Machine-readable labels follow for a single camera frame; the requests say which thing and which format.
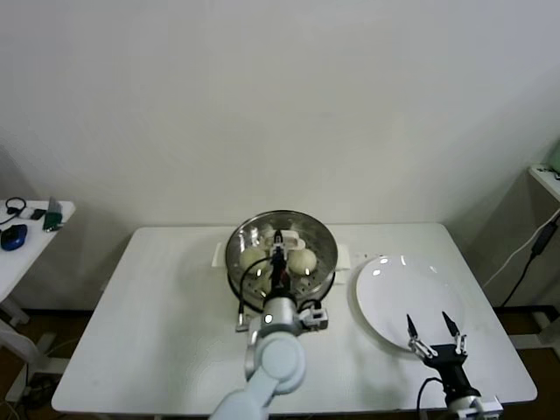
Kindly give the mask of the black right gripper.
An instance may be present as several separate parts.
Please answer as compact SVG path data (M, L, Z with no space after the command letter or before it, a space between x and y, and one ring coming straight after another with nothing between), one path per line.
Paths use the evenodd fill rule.
M412 318L407 314L409 348L420 359L428 359L427 366L439 373L446 396L480 396L480 392L471 385L463 369L467 354L466 335L460 332L457 324L445 311L442 315L453 342L433 347L424 343L419 338Z

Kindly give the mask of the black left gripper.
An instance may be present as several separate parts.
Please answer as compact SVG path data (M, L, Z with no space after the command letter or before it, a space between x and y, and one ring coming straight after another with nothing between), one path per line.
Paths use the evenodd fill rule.
M289 298L292 299L291 294L291 278L287 273L287 263L284 259L288 258L289 253L289 239L280 234L275 234L273 236L273 242L271 246L270 256L272 259L272 274L270 276L270 292L267 295L267 300L270 301L273 298ZM278 259L281 254L281 249L283 253L283 259Z

